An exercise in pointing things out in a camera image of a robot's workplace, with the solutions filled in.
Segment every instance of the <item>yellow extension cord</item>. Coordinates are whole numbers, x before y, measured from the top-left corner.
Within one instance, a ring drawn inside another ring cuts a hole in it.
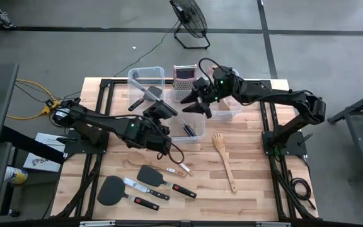
[[[40,84],[38,84],[38,83],[36,83],[34,81],[29,81],[29,80],[25,80],[25,79],[17,79],[16,81],[23,82],[23,83],[34,84],[34,85],[38,86],[39,88],[43,89],[46,92],[46,94],[50,95],[51,100],[53,101],[52,108],[55,108],[61,102],[61,100],[56,100],[54,98],[54,96],[51,95],[51,93],[50,93],[50,91],[48,89],[46,89],[45,87],[43,87],[42,85],[40,85]],[[49,113],[50,113],[50,108],[48,106],[44,106],[43,110],[39,114],[31,116],[31,117],[15,117],[15,116],[10,116],[10,115],[7,115],[7,117],[11,118],[11,119],[15,119],[15,120],[30,120],[30,119],[35,119],[35,118],[37,118],[39,116],[43,116],[45,114],[49,114]]]

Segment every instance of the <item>butcher block tabletop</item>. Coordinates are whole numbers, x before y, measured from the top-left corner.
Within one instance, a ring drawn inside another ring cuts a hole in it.
[[[94,110],[98,98],[100,80],[102,78],[85,78],[81,93],[81,105]],[[288,82],[285,79],[271,79],[273,89],[288,90]],[[107,91],[103,98],[101,112],[104,113]],[[270,129],[273,124],[270,121],[269,105],[268,119]],[[277,116],[280,124],[285,124],[295,117],[292,107],[276,104]],[[114,89],[114,96],[110,115],[129,114],[127,99],[127,85],[118,84]],[[260,104],[254,103],[243,107],[231,120],[215,121],[206,120],[206,135],[195,144],[184,144],[179,147],[185,154],[185,161],[193,176],[179,177],[163,170],[164,180],[177,183],[197,193],[197,198],[187,197],[179,192],[171,190],[165,185],[160,187],[148,187],[170,196],[170,200],[162,200],[150,194],[142,193],[132,187],[126,186],[125,193],[142,197],[160,206],[159,211],[154,211],[139,206],[130,200],[122,199],[114,206],[104,206],[98,201],[95,203],[93,219],[127,219],[127,220],[195,220],[195,221],[274,221],[278,220],[275,198],[272,187],[270,164],[264,155],[261,133],[263,131]],[[229,165],[236,182],[237,192],[232,192],[229,186],[228,176],[220,154],[212,143],[212,136],[221,133],[226,141],[226,154],[229,157]],[[156,160],[158,152],[146,149],[129,149],[125,143],[114,134],[110,134],[107,153],[103,155],[100,170],[98,191],[107,176],[116,175],[120,178],[130,178],[137,181],[137,174],[141,166],[133,165],[127,160],[129,153],[140,152],[151,160]],[[54,205],[51,215],[58,214],[72,199],[81,183],[85,154],[75,154],[63,165]],[[174,152],[177,160],[179,154]],[[305,179],[311,186],[311,181],[306,165],[295,156],[287,156],[288,169],[293,177]],[[160,163],[165,163],[176,170],[183,170],[164,156]],[[84,214],[89,189],[85,193]],[[285,193],[281,193],[286,215],[289,215]],[[318,216],[308,202],[302,202],[307,210],[314,216]]]

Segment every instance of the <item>gray concrete floor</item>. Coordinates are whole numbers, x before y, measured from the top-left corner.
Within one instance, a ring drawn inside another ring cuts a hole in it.
[[[255,0],[197,0],[209,28],[261,28]],[[269,29],[363,30],[363,1],[264,0]],[[109,26],[170,28],[176,22],[167,0],[0,0],[18,25]],[[20,64],[18,77],[46,86],[64,96],[81,89],[87,76],[112,76],[156,45],[163,33],[1,32],[0,63]],[[181,37],[198,44],[188,34]],[[245,78],[270,78],[263,35],[208,34],[208,50],[184,50],[169,35],[153,53],[133,67],[161,66],[168,76],[174,64],[193,64],[211,57],[233,66]],[[270,37],[278,77],[292,89],[322,96],[327,115],[363,97],[363,36]],[[125,76],[128,70],[119,76]],[[32,92],[42,98],[43,95]],[[42,105],[15,90],[9,113],[33,115]],[[28,136],[37,132],[62,134],[46,117],[7,120]],[[304,128],[313,132],[307,142],[314,196],[320,217],[363,224],[363,184],[347,179],[363,173],[363,160],[352,145],[345,122]],[[21,219],[40,218],[53,184],[27,187]]]

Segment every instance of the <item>wooden slotted spoon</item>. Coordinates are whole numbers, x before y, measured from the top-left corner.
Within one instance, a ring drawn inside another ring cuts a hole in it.
[[[228,163],[228,156],[225,153],[225,138],[221,133],[215,133],[212,136],[212,142],[214,143],[215,148],[218,150],[219,154],[221,154],[222,160],[224,161],[226,173],[228,175],[229,184],[231,185],[232,192],[237,192],[238,188],[236,188],[236,183],[234,181],[231,167]]]
[[[173,173],[181,177],[186,177],[187,173],[184,171],[177,170],[176,168],[169,167],[167,164],[158,163],[150,160],[147,156],[139,153],[139,152],[131,152],[128,156],[129,162],[134,165],[150,165],[162,170],[167,171],[168,173]]]

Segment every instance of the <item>shoe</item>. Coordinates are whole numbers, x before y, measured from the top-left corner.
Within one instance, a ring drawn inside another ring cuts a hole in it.
[[[4,28],[15,27],[12,21],[8,18],[8,14],[2,11],[0,11],[0,24],[2,24]]]

